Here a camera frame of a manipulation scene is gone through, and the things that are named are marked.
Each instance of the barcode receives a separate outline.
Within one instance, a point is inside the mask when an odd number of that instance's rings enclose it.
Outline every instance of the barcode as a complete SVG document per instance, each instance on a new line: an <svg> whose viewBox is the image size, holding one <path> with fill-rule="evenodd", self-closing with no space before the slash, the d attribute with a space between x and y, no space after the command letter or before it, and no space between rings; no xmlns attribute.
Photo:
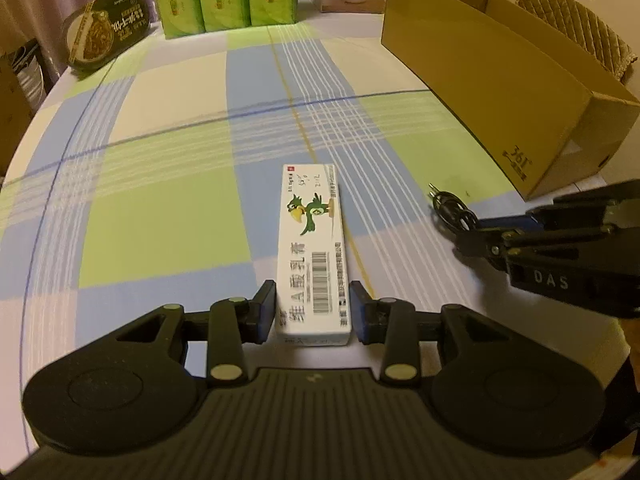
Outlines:
<svg viewBox="0 0 640 480"><path fill-rule="evenodd" d="M333 166L329 166L329 196L335 198L335 172Z"/></svg>
<svg viewBox="0 0 640 480"><path fill-rule="evenodd" d="M314 314L329 313L329 273L326 258L327 253L311 253Z"/></svg>

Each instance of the yellow beak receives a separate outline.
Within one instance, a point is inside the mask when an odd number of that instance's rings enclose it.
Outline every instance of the yellow beak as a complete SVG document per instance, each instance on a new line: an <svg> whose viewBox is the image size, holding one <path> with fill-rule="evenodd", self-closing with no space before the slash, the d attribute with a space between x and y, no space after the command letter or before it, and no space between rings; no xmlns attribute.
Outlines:
<svg viewBox="0 0 640 480"><path fill-rule="evenodd" d="M305 209L303 207L298 206L293 211L291 211L291 216L293 216L294 220L299 224L302 224L302 215L305 213Z"/></svg>

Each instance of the cartoon toucan illustration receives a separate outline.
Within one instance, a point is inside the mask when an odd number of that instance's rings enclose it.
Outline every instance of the cartoon toucan illustration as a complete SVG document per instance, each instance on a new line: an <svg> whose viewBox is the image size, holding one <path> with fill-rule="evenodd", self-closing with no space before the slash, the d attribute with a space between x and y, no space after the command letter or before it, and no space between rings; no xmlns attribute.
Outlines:
<svg viewBox="0 0 640 480"><path fill-rule="evenodd" d="M322 196L318 196L318 193L314 193L314 199L306 206L302 205L302 199L299 196L294 195L291 202L287 204L287 210L293 216L296 222L302 223L302 215L306 216L305 229L300 233L300 236L316 230L316 223L314 222L314 216L324 213L332 214L332 202L334 199L329 200L329 203L322 203Z"/></svg>

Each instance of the oval food package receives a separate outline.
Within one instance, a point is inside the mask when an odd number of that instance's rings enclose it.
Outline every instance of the oval food package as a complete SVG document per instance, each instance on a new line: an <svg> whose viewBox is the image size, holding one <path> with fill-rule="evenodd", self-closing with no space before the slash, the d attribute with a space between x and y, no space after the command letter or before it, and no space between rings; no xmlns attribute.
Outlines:
<svg viewBox="0 0 640 480"><path fill-rule="evenodd" d="M93 72L145 37L149 10L144 0L94 0L62 27L69 66Z"/></svg>

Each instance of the black cable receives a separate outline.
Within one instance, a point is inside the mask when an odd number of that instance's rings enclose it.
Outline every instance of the black cable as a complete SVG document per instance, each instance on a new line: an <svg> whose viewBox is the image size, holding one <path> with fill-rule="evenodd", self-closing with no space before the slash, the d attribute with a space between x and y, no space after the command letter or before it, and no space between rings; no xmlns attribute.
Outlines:
<svg viewBox="0 0 640 480"><path fill-rule="evenodd" d="M453 233L471 231L478 228L478 217L469 209L462 200L453 193L440 191L433 184L430 196L433 199L433 209L440 220Z"/></svg>

